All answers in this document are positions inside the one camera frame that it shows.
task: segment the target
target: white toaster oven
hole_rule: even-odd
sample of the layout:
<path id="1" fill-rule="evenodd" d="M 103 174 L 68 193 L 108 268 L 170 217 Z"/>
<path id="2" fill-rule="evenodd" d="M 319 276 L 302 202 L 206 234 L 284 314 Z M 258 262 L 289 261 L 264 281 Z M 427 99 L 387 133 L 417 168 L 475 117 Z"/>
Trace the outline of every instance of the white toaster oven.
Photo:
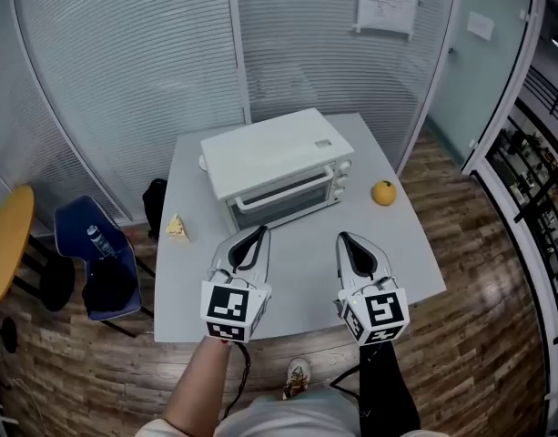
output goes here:
<path id="1" fill-rule="evenodd" d="M 239 127 L 201 146 L 231 233 L 276 227 L 338 203 L 353 154 L 315 108 Z"/>

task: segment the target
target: paper notice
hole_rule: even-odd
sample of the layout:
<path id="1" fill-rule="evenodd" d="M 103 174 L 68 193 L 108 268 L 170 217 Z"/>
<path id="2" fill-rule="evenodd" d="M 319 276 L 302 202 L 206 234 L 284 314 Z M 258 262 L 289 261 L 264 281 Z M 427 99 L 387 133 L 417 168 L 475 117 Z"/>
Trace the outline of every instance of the paper notice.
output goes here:
<path id="1" fill-rule="evenodd" d="M 358 27 L 410 34 L 418 0 L 360 0 Z"/>
<path id="2" fill-rule="evenodd" d="M 473 34 L 485 40 L 491 40 L 494 26 L 495 22 L 491 18 L 475 13 L 474 11 L 469 13 L 467 31 L 471 31 Z"/>

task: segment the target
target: plastic bottle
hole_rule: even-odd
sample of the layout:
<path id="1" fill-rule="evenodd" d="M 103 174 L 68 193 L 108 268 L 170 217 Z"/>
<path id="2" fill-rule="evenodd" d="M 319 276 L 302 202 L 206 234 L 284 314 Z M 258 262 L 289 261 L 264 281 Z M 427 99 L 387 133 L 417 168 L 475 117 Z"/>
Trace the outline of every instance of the plastic bottle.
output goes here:
<path id="1" fill-rule="evenodd" d="M 98 230 L 96 225 L 91 225 L 88 227 L 86 234 L 96 246 L 96 248 L 100 251 L 100 253 L 105 258 L 114 258 L 117 254 L 115 250 L 111 246 L 111 244 L 107 241 L 107 239 L 103 236 L 103 234 Z"/>

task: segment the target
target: toaster oven handle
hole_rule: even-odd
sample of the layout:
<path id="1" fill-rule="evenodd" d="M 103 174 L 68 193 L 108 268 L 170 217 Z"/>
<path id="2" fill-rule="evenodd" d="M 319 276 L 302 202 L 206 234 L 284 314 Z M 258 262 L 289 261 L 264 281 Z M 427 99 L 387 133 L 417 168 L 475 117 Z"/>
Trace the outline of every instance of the toaster oven handle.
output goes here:
<path id="1" fill-rule="evenodd" d="M 297 186 L 295 188 L 288 189 L 288 190 L 283 191 L 281 193 L 274 194 L 272 196 L 269 196 L 268 198 L 264 198 L 264 199 L 261 199 L 261 200 L 254 201 L 251 204 L 245 204 L 244 201 L 242 200 L 242 198 L 240 196 L 238 196 L 235 199 L 236 200 L 236 205 L 238 206 L 238 208 L 243 213 L 248 214 L 249 212 L 254 212 L 258 208 L 263 208 L 263 207 L 267 206 L 268 204 L 272 204 L 274 202 L 280 202 L 281 200 L 284 200 L 284 199 L 288 198 L 289 196 L 292 196 L 293 194 L 298 194 L 301 191 L 304 191 L 306 189 L 316 188 L 317 186 L 322 185 L 323 183 L 327 183 L 328 181 L 331 181 L 333 179 L 334 173 L 333 173 L 333 170 L 331 169 L 331 167 L 326 165 L 323 169 L 325 170 L 325 177 L 316 179 L 314 181 L 310 181 L 309 183 L 305 183 L 305 184 Z"/>

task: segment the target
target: shoe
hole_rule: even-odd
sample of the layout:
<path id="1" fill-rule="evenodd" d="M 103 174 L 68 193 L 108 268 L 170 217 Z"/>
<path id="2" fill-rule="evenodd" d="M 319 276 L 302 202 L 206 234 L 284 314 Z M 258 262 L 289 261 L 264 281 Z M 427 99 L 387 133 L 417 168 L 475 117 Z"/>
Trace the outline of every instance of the shoe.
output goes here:
<path id="1" fill-rule="evenodd" d="M 311 366 L 307 361 L 301 358 L 291 361 L 287 369 L 287 383 L 282 390 L 282 399 L 288 400 L 306 391 L 310 379 Z"/>

